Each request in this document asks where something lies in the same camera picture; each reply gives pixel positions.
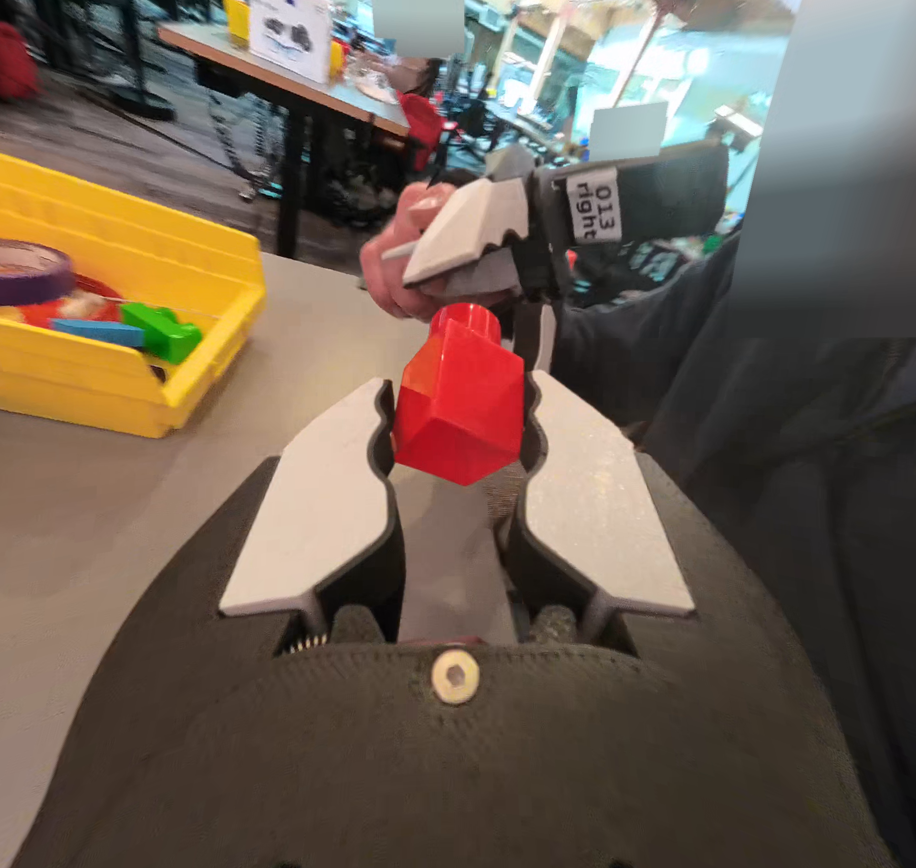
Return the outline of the green toy block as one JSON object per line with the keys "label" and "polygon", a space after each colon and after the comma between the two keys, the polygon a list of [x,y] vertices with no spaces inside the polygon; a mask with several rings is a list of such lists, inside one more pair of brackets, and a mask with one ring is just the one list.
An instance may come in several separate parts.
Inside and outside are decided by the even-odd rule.
{"label": "green toy block", "polygon": [[143,332],[143,351],[171,365],[184,363],[203,340],[197,325],[180,321],[167,307],[126,302],[119,311],[123,324]]}

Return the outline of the white cardboard box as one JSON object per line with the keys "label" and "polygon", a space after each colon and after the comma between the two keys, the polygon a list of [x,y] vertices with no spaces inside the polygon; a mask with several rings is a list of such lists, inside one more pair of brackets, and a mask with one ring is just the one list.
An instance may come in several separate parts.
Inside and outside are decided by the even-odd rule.
{"label": "white cardboard box", "polygon": [[248,49],[324,85],[330,78],[332,26],[328,0],[249,0]]}

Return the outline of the purple tape roll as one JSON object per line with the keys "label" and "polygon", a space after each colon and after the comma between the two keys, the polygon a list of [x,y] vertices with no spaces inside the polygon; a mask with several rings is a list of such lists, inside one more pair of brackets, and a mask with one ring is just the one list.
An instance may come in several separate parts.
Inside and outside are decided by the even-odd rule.
{"label": "purple tape roll", "polygon": [[67,297],[75,288],[73,262],[62,251],[1,240],[1,306],[19,307]]}

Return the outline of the person's right forearm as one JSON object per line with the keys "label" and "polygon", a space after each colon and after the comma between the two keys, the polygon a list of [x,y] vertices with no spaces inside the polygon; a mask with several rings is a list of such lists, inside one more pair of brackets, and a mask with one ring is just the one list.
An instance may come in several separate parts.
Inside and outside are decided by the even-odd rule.
{"label": "person's right forearm", "polygon": [[554,303],[551,375],[617,426],[649,424],[725,298],[740,237],[637,299],[588,309]]}

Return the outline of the blue toy block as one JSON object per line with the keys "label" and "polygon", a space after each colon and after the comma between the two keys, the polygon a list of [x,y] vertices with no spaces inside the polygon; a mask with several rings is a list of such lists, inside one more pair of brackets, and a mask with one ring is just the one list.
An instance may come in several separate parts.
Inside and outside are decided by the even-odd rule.
{"label": "blue toy block", "polygon": [[142,328],[117,321],[54,318],[51,321],[51,330],[135,351],[146,349],[145,332]]}

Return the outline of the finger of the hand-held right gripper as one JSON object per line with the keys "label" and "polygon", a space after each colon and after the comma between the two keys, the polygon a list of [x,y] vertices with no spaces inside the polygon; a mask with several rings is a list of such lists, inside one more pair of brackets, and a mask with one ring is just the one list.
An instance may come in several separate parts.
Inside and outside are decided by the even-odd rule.
{"label": "finger of the hand-held right gripper", "polygon": [[404,279],[438,279],[506,243],[526,240],[530,232],[525,181],[480,178],[459,188],[418,240],[388,249],[384,259],[406,257]]}
{"label": "finger of the hand-held right gripper", "polygon": [[414,281],[408,288],[433,305],[464,302],[496,305],[523,296],[511,254],[487,254],[437,276]]}

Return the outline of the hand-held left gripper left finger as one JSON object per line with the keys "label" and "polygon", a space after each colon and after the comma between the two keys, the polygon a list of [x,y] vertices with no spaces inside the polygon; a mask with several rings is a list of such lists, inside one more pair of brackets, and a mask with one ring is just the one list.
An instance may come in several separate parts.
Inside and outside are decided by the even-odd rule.
{"label": "hand-held left gripper left finger", "polygon": [[393,384],[372,378],[281,451],[223,591],[226,617],[294,611],[330,625],[347,604],[403,591],[393,467]]}

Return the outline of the red toy block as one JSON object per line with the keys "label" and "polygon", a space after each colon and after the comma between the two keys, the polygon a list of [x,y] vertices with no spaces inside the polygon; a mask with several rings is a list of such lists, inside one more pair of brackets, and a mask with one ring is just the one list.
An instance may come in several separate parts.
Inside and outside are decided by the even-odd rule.
{"label": "red toy block", "polygon": [[440,309],[402,375],[394,460],[454,485],[474,485],[520,459],[526,370],[502,344],[493,312]]}

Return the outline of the long wooden table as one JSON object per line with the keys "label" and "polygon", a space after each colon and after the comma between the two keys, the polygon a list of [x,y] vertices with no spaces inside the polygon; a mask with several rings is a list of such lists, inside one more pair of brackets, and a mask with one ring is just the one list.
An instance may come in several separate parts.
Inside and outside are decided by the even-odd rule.
{"label": "long wooden table", "polygon": [[327,131],[334,124],[354,130],[361,143],[388,139],[411,159],[407,119],[398,102],[380,103],[353,84],[316,84],[231,41],[213,24],[158,23],[160,42],[190,57],[197,78],[213,92],[234,87],[286,110],[281,160],[277,253],[293,258],[302,210],[317,212],[327,163]]}

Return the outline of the person's dark clothing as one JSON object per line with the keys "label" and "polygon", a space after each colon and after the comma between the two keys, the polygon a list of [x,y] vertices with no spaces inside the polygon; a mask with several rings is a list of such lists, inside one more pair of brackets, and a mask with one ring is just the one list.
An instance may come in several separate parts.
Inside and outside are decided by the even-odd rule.
{"label": "person's dark clothing", "polygon": [[730,289],[727,369],[678,371],[640,439],[780,604],[914,866],[914,339],[740,337]]}

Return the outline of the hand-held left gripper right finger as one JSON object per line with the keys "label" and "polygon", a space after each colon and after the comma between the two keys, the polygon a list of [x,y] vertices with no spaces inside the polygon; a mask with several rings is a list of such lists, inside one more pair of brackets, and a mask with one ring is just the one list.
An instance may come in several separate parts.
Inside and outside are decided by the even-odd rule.
{"label": "hand-held left gripper right finger", "polygon": [[526,619],[563,608],[578,634],[622,614],[687,620],[696,606],[635,450],[547,372],[531,372],[505,572]]}

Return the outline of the yellow plastic bin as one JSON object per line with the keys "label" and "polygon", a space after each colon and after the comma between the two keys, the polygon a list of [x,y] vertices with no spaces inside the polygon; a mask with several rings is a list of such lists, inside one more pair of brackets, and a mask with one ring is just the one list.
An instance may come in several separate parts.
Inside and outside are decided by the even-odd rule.
{"label": "yellow plastic bin", "polygon": [[266,301],[258,239],[1,158],[2,238],[49,246],[125,302],[202,332],[184,362],[2,319],[2,409],[157,439],[181,429],[246,344]]}

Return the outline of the person's right hand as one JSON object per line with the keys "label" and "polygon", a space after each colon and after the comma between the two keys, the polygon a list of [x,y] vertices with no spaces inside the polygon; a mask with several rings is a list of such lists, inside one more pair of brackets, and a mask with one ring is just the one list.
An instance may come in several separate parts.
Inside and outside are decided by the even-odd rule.
{"label": "person's right hand", "polygon": [[362,246],[360,264],[365,288],[385,313],[402,320],[429,322],[448,304],[441,296],[444,283],[434,281],[427,290],[407,289],[403,275],[409,257],[385,258],[384,255],[402,245],[416,243],[455,191],[456,187],[449,183],[407,185],[384,230]]}

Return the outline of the red fabric bag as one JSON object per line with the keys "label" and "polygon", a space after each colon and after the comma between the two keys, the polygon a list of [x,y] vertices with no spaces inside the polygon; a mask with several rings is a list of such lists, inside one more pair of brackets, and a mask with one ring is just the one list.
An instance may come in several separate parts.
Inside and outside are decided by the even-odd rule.
{"label": "red fabric bag", "polygon": [[1,22],[1,101],[27,101],[41,94],[40,77],[25,38],[10,23]]}

